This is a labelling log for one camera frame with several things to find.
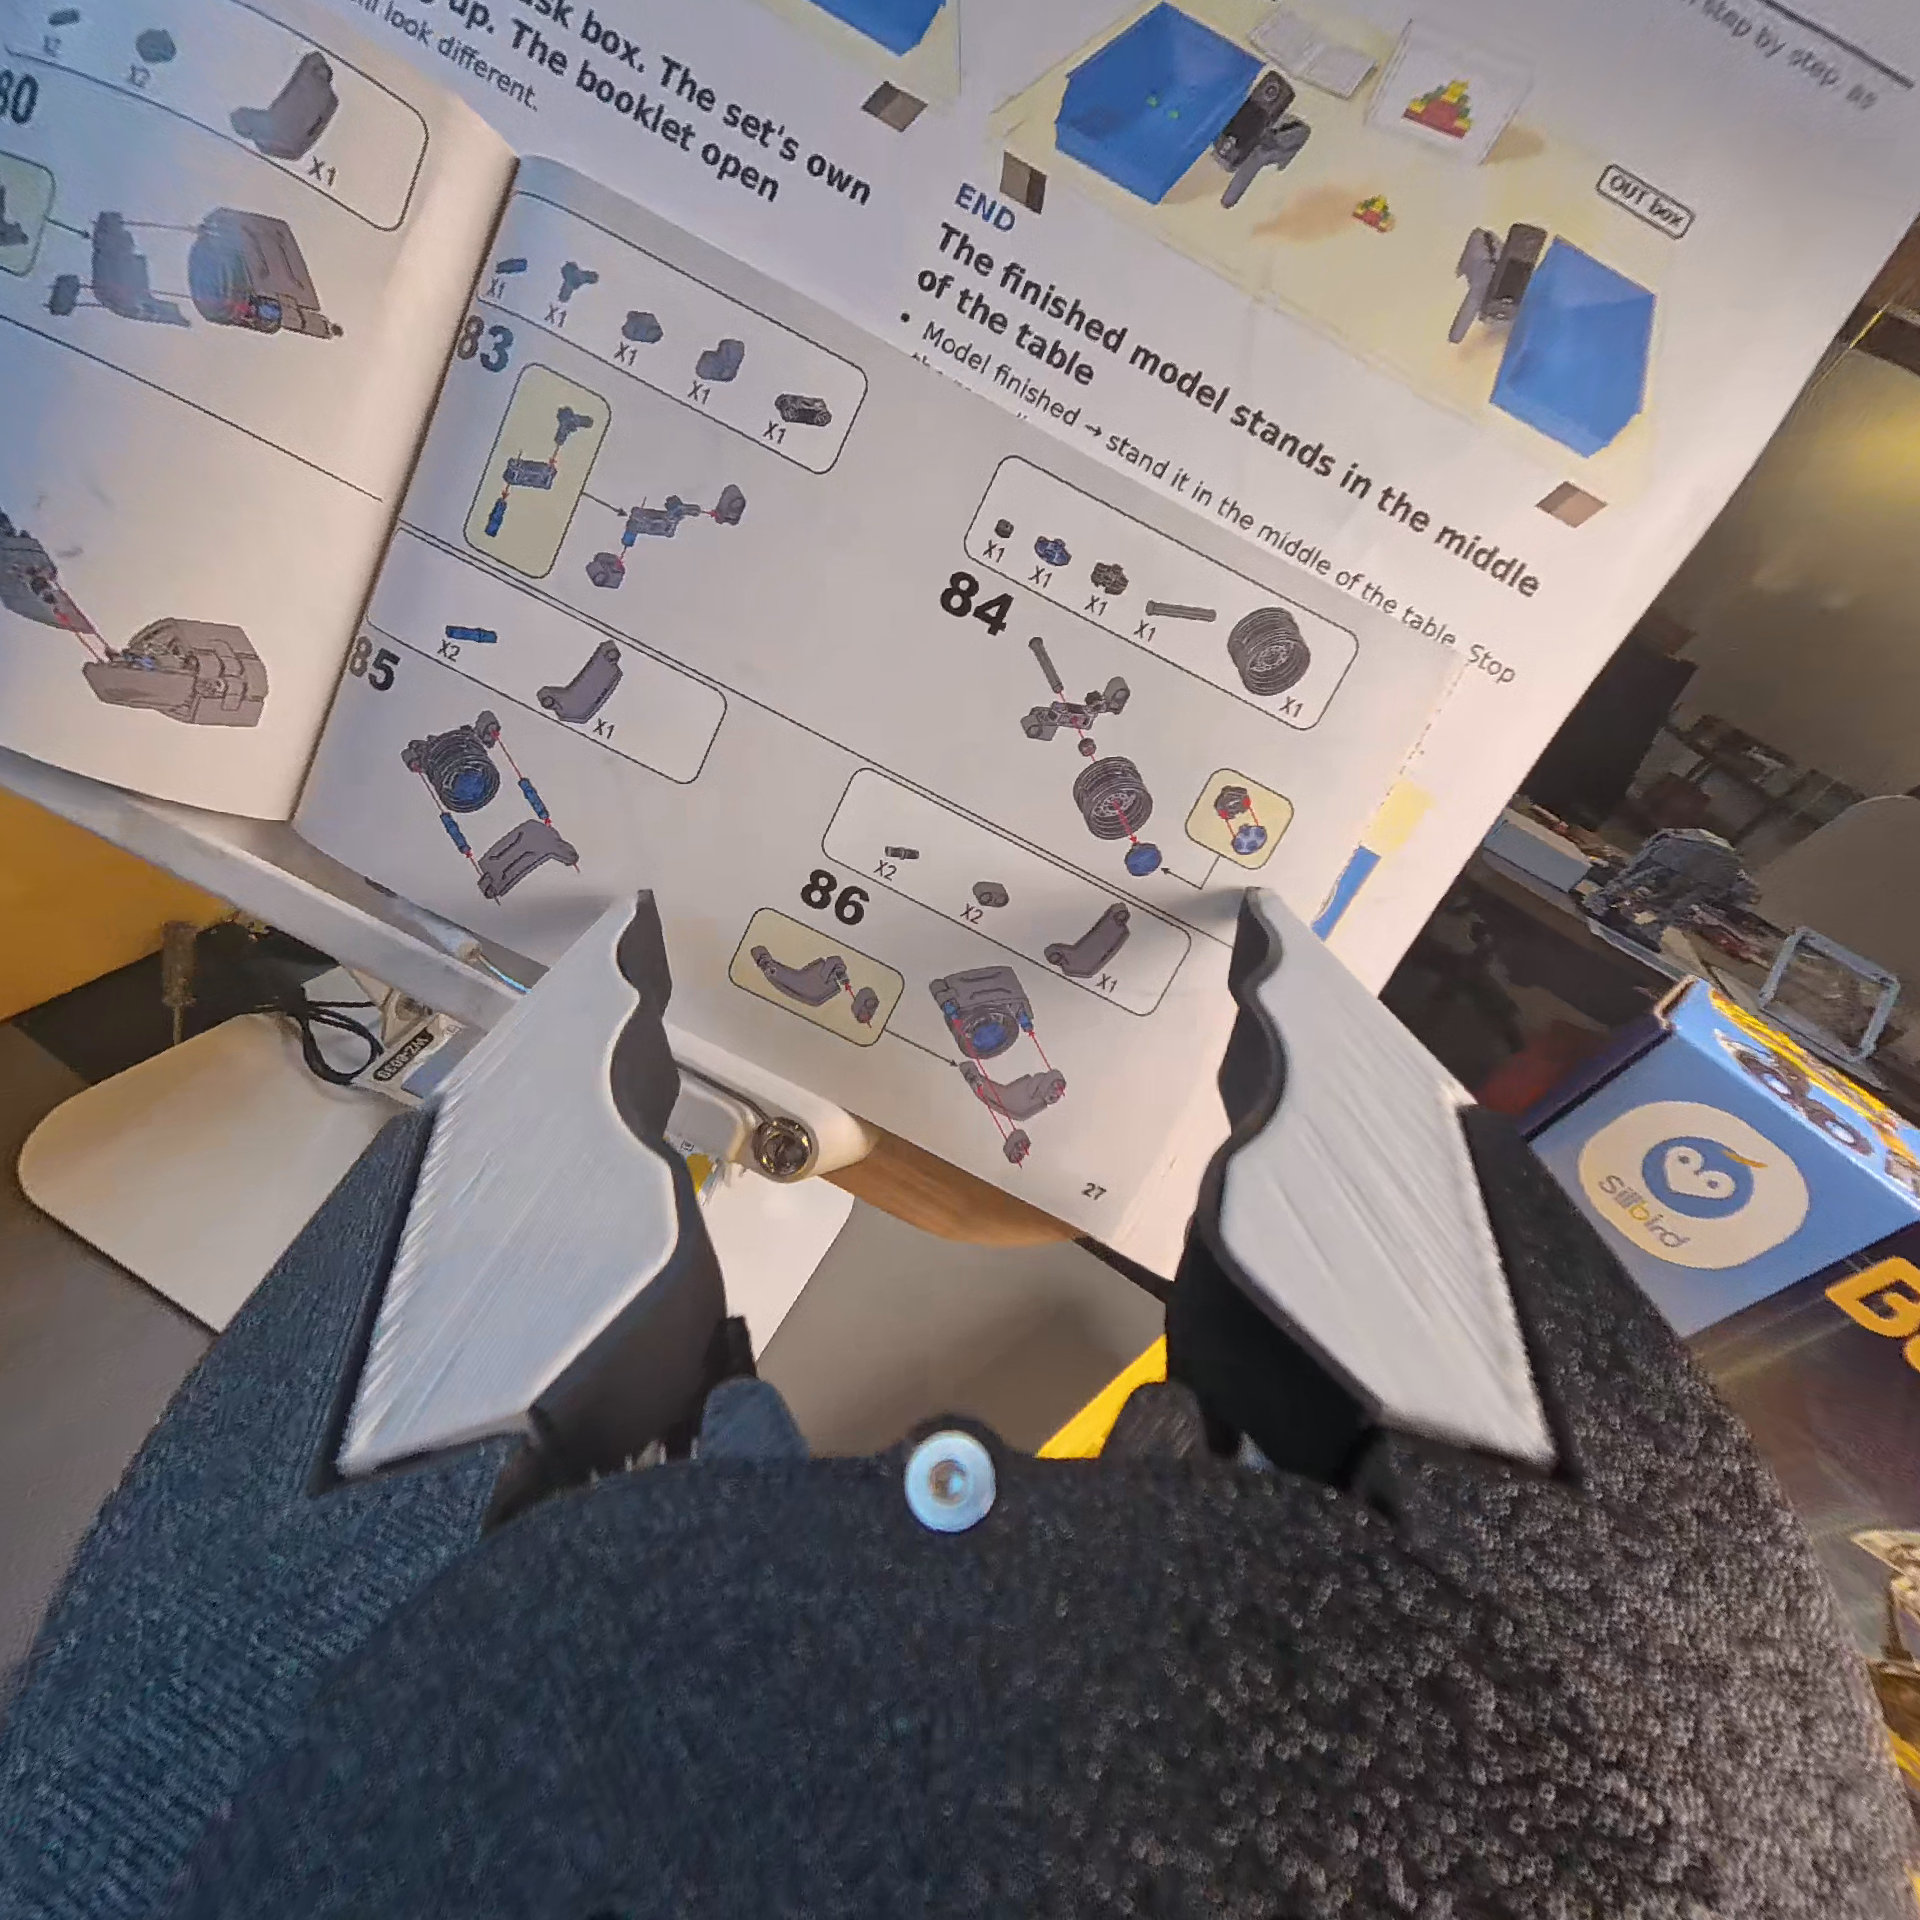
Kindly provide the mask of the grey desk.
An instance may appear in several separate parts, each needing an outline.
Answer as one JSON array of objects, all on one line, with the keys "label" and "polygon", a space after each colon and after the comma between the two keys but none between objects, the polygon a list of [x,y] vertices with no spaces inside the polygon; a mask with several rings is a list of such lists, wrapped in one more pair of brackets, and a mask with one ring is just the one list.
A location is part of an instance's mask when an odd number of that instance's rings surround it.
[{"label": "grey desk", "polygon": [[[212,1343],[212,1333],[20,1187],[37,1125],[105,1083],[3,1027],[2,1667],[36,1638],[86,1527]],[[1147,1292],[1070,1241],[933,1236],[818,1181],[850,1212],[767,1340],[748,1318],[748,1259],[708,1231],[731,1309],[808,1442],[859,1455],[912,1423],[971,1415],[1036,1449],[1160,1328]]]}]

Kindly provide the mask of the blue robot kit box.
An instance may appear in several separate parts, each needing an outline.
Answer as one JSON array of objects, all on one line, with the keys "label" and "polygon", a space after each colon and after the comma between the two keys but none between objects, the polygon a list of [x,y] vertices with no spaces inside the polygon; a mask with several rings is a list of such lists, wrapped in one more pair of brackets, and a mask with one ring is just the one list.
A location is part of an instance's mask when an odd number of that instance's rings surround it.
[{"label": "blue robot kit box", "polygon": [[1916,1125],[1693,979],[1523,1131],[1764,1453],[1916,1773]]}]

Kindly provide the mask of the printed task sheet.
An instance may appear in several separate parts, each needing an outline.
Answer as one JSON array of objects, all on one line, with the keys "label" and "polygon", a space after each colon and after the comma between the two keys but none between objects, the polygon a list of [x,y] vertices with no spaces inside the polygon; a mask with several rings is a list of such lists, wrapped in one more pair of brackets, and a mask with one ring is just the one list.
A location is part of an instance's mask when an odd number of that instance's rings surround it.
[{"label": "printed task sheet", "polygon": [[1916,221],[1907,2],[329,11],[1449,648],[1378,987]]}]

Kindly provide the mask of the white booklet stand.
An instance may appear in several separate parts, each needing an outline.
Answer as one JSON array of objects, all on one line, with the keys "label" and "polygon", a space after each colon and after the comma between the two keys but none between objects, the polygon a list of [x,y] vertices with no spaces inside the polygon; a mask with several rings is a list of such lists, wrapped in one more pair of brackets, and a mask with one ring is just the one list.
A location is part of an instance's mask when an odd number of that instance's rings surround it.
[{"label": "white booklet stand", "polygon": [[[467,1040],[540,966],[324,857],[281,823],[160,802],[3,750],[3,790],[240,908]],[[822,1096],[665,1028],[681,1092],[667,1134],[713,1172],[724,1254],[767,1340],[851,1212],[830,1181],[927,1234],[985,1247],[1074,1238],[1062,1221],[877,1133]],[[262,1019],[233,1020],[71,1096],[23,1143],[26,1199],[212,1330],[230,1318],[380,1129],[391,1095],[328,1089]]]}]

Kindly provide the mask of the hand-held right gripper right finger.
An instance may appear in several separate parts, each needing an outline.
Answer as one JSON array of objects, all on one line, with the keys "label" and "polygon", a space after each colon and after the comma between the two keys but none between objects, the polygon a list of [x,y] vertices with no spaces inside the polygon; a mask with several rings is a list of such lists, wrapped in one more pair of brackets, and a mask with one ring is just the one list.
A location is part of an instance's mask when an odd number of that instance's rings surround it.
[{"label": "hand-held right gripper right finger", "polygon": [[1338,1483],[1384,1435],[1552,1473],[1467,1092],[1271,891],[1242,897],[1228,990],[1170,1377],[1282,1473]]}]

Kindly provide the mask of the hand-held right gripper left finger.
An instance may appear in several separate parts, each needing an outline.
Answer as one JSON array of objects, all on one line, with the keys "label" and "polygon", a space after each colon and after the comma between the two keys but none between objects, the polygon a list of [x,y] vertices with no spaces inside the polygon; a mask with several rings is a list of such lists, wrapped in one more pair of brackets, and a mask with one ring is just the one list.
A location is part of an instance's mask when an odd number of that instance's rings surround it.
[{"label": "hand-held right gripper left finger", "polygon": [[750,1358],[689,1171],[658,902],[614,902],[431,1104],[339,1441],[363,1480],[491,1438],[557,1480],[698,1453]]}]

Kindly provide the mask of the grey brick walker model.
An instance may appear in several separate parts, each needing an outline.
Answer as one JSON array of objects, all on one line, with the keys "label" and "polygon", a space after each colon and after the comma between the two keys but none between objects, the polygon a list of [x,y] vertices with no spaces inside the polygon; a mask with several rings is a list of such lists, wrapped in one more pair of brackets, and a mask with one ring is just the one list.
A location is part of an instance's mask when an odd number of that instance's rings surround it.
[{"label": "grey brick walker model", "polygon": [[1629,948],[1660,953],[1669,928],[1699,911],[1744,911],[1760,891],[1737,849],[1706,828],[1660,828],[1579,902],[1579,912]]}]

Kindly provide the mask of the instruction booklet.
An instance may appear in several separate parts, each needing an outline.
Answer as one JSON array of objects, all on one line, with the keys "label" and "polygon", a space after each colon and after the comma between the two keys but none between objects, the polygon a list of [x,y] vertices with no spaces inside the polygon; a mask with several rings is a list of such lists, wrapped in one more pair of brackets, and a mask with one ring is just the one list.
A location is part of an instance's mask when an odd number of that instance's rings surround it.
[{"label": "instruction booklet", "polygon": [[1168,1273],[1441,652],[320,5],[3,5],[3,750],[288,823]]}]

